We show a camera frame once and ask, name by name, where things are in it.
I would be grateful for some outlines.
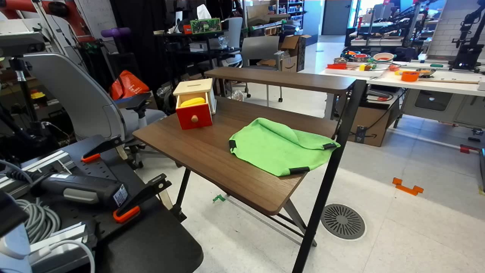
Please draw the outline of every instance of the white brick wall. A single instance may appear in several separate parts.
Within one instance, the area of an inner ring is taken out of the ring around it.
[[[447,0],[441,19],[436,26],[428,55],[455,56],[458,49],[452,40],[460,37],[461,22],[465,16],[477,10],[478,7],[477,0]],[[477,27],[478,23],[473,25],[472,34],[469,34],[467,38],[473,37]],[[480,35],[480,43],[485,43],[485,31]],[[480,55],[480,59],[483,58],[485,58],[485,52]]]

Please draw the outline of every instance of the door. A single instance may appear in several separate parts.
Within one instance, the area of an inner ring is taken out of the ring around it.
[[[352,0],[326,0],[322,35],[345,35]]]

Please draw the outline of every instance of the green towel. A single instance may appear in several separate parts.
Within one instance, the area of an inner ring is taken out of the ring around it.
[[[229,139],[231,153],[276,176],[303,173],[326,163],[340,147],[332,139],[257,118]]]

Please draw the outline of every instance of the chair backrest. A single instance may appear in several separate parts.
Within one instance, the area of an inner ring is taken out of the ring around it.
[[[101,86],[64,55],[30,54],[23,57],[32,66],[30,73],[66,109],[76,139],[94,135],[110,138],[121,135],[126,127],[118,107]]]
[[[242,65],[248,66],[249,60],[254,59],[274,59],[277,60],[275,53],[278,52],[278,36],[258,36],[248,37],[242,41]]]
[[[229,38],[228,47],[238,48],[241,40],[241,27],[243,27],[242,17],[227,18],[225,21],[229,24],[228,31],[224,32],[224,36]]]

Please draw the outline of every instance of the purple object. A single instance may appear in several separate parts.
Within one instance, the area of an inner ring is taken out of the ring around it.
[[[101,36],[108,38],[108,37],[122,37],[128,36],[131,34],[130,28],[112,28],[106,29],[101,31]]]

